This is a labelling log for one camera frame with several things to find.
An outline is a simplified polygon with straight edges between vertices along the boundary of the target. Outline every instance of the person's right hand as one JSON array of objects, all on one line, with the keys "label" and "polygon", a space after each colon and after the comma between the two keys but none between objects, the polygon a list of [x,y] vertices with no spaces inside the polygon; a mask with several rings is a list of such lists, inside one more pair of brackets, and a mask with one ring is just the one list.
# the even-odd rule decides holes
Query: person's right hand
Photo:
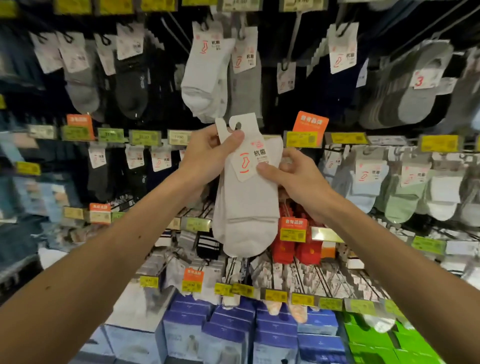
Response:
[{"label": "person's right hand", "polygon": [[283,156],[290,157],[292,163],[281,163],[280,168],[260,163],[258,174],[282,185],[295,202],[302,205],[314,220],[321,222],[328,203],[340,195],[330,187],[313,159],[295,148],[284,149]]}]

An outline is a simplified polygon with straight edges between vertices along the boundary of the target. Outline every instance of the hand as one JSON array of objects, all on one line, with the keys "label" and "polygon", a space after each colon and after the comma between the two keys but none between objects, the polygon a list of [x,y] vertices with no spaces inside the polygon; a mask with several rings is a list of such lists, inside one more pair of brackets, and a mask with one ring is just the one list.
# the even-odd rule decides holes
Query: hand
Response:
[{"label": "hand", "polygon": [[190,142],[179,171],[185,173],[187,178],[199,189],[214,180],[225,167],[225,160],[243,142],[245,134],[236,130],[222,144],[218,139],[216,125],[192,133]]},{"label": "hand", "polygon": [[258,173],[285,188],[288,195],[301,204],[317,222],[322,222],[328,202],[340,197],[318,170],[315,162],[295,148],[283,150],[293,163],[281,163],[276,168],[267,163],[257,165]]}]

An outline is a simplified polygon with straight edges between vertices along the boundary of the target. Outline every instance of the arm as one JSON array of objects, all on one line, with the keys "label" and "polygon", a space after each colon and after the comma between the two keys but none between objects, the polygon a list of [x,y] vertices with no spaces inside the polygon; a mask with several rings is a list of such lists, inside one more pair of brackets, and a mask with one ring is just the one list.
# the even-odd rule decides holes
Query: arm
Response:
[{"label": "arm", "polygon": [[449,364],[480,363],[480,291],[425,258],[330,188],[315,163],[286,149],[293,164],[259,165],[311,217],[332,228],[380,281],[403,314]]},{"label": "arm", "polygon": [[168,224],[243,140],[237,131],[216,146],[216,134],[214,125],[194,132],[176,172],[0,307],[0,362],[64,364],[77,354]]}]

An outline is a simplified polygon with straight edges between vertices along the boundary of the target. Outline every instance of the person's right arm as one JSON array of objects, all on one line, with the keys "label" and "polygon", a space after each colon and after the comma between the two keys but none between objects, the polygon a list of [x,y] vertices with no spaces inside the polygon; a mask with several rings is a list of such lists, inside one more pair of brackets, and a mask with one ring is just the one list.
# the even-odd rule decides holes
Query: person's right arm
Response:
[{"label": "person's right arm", "polygon": [[293,148],[280,169],[259,164],[317,222],[365,263],[402,313],[448,364],[480,363],[480,291],[442,269],[337,194],[314,161]]}]

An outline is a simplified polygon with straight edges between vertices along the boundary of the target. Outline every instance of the person's left arm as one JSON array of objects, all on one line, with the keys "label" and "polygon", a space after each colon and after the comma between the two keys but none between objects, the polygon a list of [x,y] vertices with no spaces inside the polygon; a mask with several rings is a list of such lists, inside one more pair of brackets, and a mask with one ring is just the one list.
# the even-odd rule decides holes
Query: person's left arm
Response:
[{"label": "person's left arm", "polygon": [[218,145],[216,135],[215,125],[193,132],[177,171],[0,307],[0,363],[64,364],[77,354],[168,224],[221,173],[244,138],[236,131]]}]

